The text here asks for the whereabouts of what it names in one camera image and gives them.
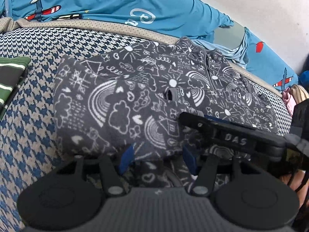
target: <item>blue blanket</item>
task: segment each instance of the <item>blue blanket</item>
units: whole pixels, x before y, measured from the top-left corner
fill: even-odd
[[[193,43],[209,50],[219,49],[227,59],[235,61],[279,92],[298,84],[298,76],[293,69],[246,27],[241,45],[233,50],[204,40],[195,39]]]
[[[14,20],[90,19],[133,25],[155,32],[213,41],[213,30],[232,26],[225,14],[200,0],[0,0]]]

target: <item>black round pad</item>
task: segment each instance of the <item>black round pad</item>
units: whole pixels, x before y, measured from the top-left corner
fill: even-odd
[[[98,212],[102,194],[92,184],[74,175],[43,177],[26,188],[17,201],[27,225],[59,231],[89,221]]]
[[[256,230],[288,225],[299,209],[293,190],[263,174],[242,175],[229,182],[215,194],[215,204],[230,222]]]

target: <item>cartoon bedding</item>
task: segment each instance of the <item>cartoon bedding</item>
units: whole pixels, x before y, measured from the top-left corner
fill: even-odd
[[[247,28],[236,49],[213,44],[217,27],[233,26],[225,14],[200,0],[0,0],[0,14],[40,22],[90,19],[117,22],[166,35],[195,39],[282,92],[298,84],[294,71]]]
[[[219,51],[181,38],[126,46],[82,62],[64,56],[54,87],[58,147],[98,156],[134,144],[136,160],[164,160],[203,137],[181,126],[181,112],[277,132],[269,99],[256,93]]]

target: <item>striped beige fabric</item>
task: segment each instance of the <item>striped beige fabric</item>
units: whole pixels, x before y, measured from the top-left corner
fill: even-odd
[[[290,90],[290,94],[295,99],[296,104],[303,102],[306,99],[309,99],[309,94],[301,85],[293,85]]]

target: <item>houndstooth fabric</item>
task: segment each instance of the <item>houndstooth fabric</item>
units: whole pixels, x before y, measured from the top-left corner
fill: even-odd
[[[265,94],[269,98],[269,100],[272,104],[272,108],[275,110],[275,114],[276,114],[276,117],[277,117],[278,134],[283,136],[283,135],[289,133],[292,118],[289,115],[288,110],[286,109],[286,106],[285,106],[283,100],[278,98],[278,96],[274,95],[270,91],[264,89],[263,87],[255,84],[255,83],[253,83],[253,85],[258,92]]]
[[[61,162],[53,122],[53,80],[64,54],[77,60],[143,39],[68,28],[24,28],[0,36],[0,56],[29,56],[29,74],[0,122],[0,231],[23,226],[16,209],[19,193]],[[283,102],[263,88],[277,110],[280,134],[290,117]]]

